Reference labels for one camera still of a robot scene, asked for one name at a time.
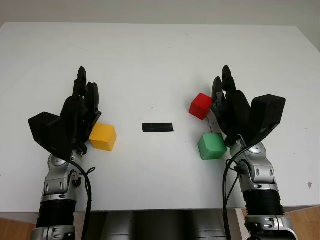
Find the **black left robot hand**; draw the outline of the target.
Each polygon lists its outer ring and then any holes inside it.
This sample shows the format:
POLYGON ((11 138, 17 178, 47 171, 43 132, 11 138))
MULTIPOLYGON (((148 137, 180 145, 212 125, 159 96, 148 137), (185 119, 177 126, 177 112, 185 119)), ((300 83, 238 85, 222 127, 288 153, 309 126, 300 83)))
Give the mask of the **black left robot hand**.
POLYGON ((65 122, 72 148, 82 155, 87 153, 86 142, 101 114, 98 85, 87 81, 86 70, 81 66, 74 80, 72 96, 66 99, 60 117, 65 122))

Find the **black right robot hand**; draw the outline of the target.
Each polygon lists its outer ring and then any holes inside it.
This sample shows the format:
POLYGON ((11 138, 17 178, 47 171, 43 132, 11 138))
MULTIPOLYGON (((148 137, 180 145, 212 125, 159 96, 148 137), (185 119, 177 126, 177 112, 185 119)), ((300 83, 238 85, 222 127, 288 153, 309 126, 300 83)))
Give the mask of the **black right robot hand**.
POLYGON ((232 147, 238 139, 242 139, 246 147, 260 142, 249 127, 251 106, 244 93, 236 88, 228 65, 222 68, 222 76, 214 79, 211 99, 210 108, 225 134, 224 143, 227 147, 232 147))

